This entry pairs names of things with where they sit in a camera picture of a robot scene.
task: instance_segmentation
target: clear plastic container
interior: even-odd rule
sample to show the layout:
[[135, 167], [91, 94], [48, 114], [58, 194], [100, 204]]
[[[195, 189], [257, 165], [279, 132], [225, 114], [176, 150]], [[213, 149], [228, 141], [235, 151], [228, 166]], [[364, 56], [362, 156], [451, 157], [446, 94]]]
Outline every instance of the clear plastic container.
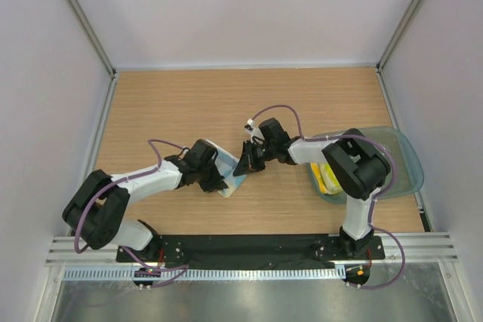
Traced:
[[[398, 170], [398, 178], [392, 188], [381, 199], [395, 198], [402, 195], [413, 194], [421, 189], [424, 182], [423, 168], [417, 158], [413, 146], [408, 138], [400, 131], [392, 127], [367, 127], [359, 129], [366, 137], [379, 142], [386, 147], [393, 156]], [[313, 187], [317, 193], [324, 200], [332, 204], [345, 204], [347, 195], [345, 192], [340, 192], [335, 195], [326, 195], [320, 192], [317, 186], [317, 181], [310, 168], [310, 164], [306, 165], [309, 173], [309, 178], [312, 181]], [[392, 171], [386, 178], [386, 184], [389, 183], [392, 177]]]

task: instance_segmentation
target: wooden tabletop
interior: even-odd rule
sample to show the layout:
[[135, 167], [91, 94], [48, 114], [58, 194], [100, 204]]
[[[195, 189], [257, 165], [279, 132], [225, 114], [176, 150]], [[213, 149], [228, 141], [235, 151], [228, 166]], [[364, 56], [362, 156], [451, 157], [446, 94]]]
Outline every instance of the wooden tabletop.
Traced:
[[[125, 72], [115, 90], [97, 166], [107, 173], [125, 173], [155, 164], [146, 143], [150, 138], [183, 146], [208, 138], [239, 157], [247, 120], [276, 103], [293, 106], [309, 136], [391, 124], [372, 68]], [[257, 120], [270, 117], [297, 135], [288, 110], [271, 110]], [[178, 153], [170, 146], [160, 149], [163, 155]], [[127, 212], [160, 234], [192, 235], [338, 232], [344, 215], [345, 206], [317, 196], [303, 165], [277, 161], [249, 175], [231, 198], [205, 194], [194, 184], [153, 195]], [[393, 232], [423, 231], [412, 195], [380, 201], [374, 221]]]

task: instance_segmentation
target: yellow object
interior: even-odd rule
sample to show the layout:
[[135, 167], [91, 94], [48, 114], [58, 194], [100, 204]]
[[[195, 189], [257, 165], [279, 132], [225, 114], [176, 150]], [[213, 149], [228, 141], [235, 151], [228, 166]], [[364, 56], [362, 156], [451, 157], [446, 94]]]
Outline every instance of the yellow object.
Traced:
[[337, 178], [329, 164], [310, 163], [310, 168], [317, 180], [318, 189], [322, 194], [334, 195], [342, 191]]
[[320, 174], [320, 168], [318, 164], [315, 162], [310, 163], [310, 168], [312, 169], [312, 173], [314, 174], [315, 180], [317, 181], [318, 190], [322, 194], [327, 194], [327, 188], [325, 187], [324, 181], [322, 180], [322, 175]]

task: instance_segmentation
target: purple cable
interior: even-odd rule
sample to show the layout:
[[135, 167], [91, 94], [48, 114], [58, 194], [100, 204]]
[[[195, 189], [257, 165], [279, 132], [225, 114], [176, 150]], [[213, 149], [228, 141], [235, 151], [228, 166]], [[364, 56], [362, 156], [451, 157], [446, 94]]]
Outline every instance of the purple cable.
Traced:
[[363, 289], [363, 290], [378, 290], [378, 289], [381, 289], [381, 288], [384, 288], [384, 287], [389, 287], [389, 286], [393, 285], [404, 274], [404, 271], [405, 271], [405, 268], [406, 268], [405, 251], [404, 251], [404, 248], [401, 245], [401, 242], [399, 242], [398, 238], [393, 233], [388, 232], [385, 229], [376, 227], [372, 224], [372, 216], [374, 214], [374, 208], [376, 206], [377, 198], [386, 194], [392, 188], [392, 186], [394, 185], [394, 182], [396, 180], [397, 168], [396, 168], [396, 163], [395, 163], [394, 158], [389, 153], [389, 151], [387, 151], [387, 149], [384, 146], [382, 146], [380, 143], [378, 143], [374, 140], [371, 140], [367, 137], [360, 136], [360, 135], [335, 135], [335, 136], [323, 136], [323, 137], [305, 137], [303, 135], [303, 132], [302, 132], [302, 124], [300, 122], [300, 117], [297, 114], [297, 111], [294, 109], [294, 107], [289, 106], [289, 105], [273, 105], [273, 106], [266, 107], [265, 109], [262, 109], [261, 111], [257, 112], [254, 115], [254, 117], [252, 117], [251, 119], [254, 120], [259, 115], [264, 113], [265, 111], [268, 111], [269, 109], [275, 109], [275, 108], [290, 109], [292, 111], [292, 113], [295, 116], [295, 120], [297, 121], [297, 128], [299, 130], [299, 136], [304, 141], [317, 142], [317, 141], [326, 141], [326, 140], [329, 141], [329, 140], [338, 140], [338, 139], [362, 140], [362, 141], [365, 141], [367, 143], [370, 143], [372, 146], [374, 146], [376, 149], [378, 149], [380, 152], [382, 152], [384, 154], [384, 156], [387, 158], [387, 160], [389, 161], [389, 163], [391, 165], [392, 177], [391, 177], [391, 180], [389, 181], [389, 184], [387, 184], [387, 186], [384, 189], [380, 190], [378, 193], [376, 193], [375, 195], [372, 196], [371, 205], [369, 207], [369, 213], [368, 213], [368, 225], [372, 229], [374, 229], [378, 232], [382, 232], [382, 233], [390, 236], [394, 240], [394, 242], [398, 245], [399, 250], [401, 251], [401, 268], [399, 269], [399, 272], [397, 273], [397, 275], [392, 280], [390, 280], [387, 283], [381, 284], [379, 286], [359, 286], [359, 285], [353, 284], [353, 283], [349, 283], [349, 285], [352, 286], [352, 287]]

